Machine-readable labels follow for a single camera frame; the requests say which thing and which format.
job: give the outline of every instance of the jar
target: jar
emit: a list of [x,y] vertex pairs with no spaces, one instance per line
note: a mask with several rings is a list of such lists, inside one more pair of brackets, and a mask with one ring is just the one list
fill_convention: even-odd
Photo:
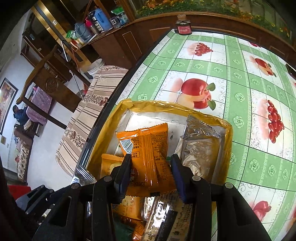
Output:
[[178,21],[176,22],[177,30],[180,35],[192,34],[191,22],[186,19],[185,14],[177,15]]

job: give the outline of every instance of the barcode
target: barcode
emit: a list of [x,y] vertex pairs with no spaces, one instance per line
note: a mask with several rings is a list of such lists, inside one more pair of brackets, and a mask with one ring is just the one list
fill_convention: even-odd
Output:
[[130,139],[120,141],[122,148],[125,150],[127,154],[131,154],[133,151],[133,143]]
[[170,237],[169,241],[180,241],[180,239]]

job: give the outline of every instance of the orange snack packet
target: orange snack packet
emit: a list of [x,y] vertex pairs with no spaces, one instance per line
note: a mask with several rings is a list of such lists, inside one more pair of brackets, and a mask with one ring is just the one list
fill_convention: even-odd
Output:
[[[123,157],[102,154],[101,178],[110,175],[114,167],[120,166]],[[126,196],[120,204],[112,204],[112,211],[133,219],[142,220],[144,200],[141,197]]]
[[120,204],[112,204],[112,211],[129,218],[142,220],[143,206],[142,197],[126,196]]
[[100,177],[110,175],[114,167],[118,167],[122,164],[124,157],[102,154],[102,165]]
[[131,179],[126,194],[130,196],[157,196],[175,190],[169,164],[168,124],[117,133],[124,155],[131,154]]

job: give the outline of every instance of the fruit pattern tablecloth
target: fruit pattern tablecloth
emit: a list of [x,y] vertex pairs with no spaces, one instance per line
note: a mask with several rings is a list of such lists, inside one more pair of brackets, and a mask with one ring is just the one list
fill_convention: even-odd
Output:
[[[162,100],[233,126],[227,182],[247,200],[272,240],[296,220],[296,81],[286,62],[229,35],[170,31],[137,69],[117,104]],[[216,213],[213,240],[217,239]]]

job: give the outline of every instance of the white bucket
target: white bucket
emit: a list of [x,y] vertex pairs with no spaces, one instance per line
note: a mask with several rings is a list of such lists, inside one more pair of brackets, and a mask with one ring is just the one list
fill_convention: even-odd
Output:
[[93,62],[89,68],[87,69],[87,72],[94,77],[94,75],[99,71],[100,68],[105,66],[104,61],[100,58],[97,59],[95,62]]

